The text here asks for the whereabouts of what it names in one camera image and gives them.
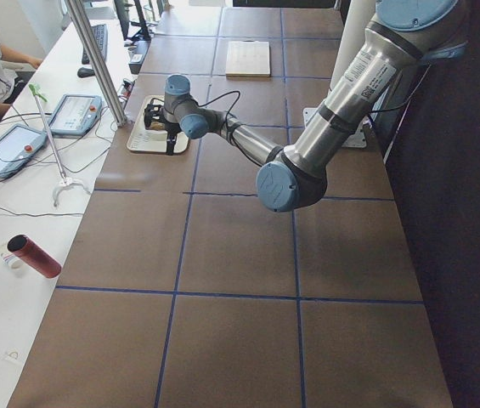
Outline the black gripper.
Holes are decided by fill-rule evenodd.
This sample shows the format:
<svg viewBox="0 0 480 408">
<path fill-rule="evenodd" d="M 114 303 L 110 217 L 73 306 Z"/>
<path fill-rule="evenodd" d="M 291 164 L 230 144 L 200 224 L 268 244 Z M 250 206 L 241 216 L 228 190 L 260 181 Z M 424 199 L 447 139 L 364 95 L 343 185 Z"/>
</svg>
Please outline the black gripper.
<svg viewBox="0 0 480 408">
<path fill-rule="evenodd" d="M 177 123 L 167 122 L 165 124 L 165 130 L 167 131 L 166 155 L 173 156 L 179 134 L 179 125 Z"/>
</svg>

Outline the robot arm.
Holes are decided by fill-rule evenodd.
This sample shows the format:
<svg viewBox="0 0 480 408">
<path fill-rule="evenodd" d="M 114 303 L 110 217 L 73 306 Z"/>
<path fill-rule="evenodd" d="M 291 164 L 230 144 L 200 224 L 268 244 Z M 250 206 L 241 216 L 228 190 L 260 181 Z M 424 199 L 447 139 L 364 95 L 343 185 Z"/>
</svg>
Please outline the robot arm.
<svg viewBox="0 0 480 408">
<path fill-rule="evenodd" d="M 257 197 L 267 209 L 283 213 L 311 206 L 327 190 L 327 164 L 397 74 L 463 54 L 468 17 L 466 1 L 377 1 L 363 46 L 320 104 L 304 110 L 305 128 L 294 144 L 266 140 L 230 112 L 202 107 L 190 94 L 189 79 L 179 74 L 166 79 L 159 120 L 171 136 L 215 133 L 239 149 L 260 167 Z"/>
</svg>

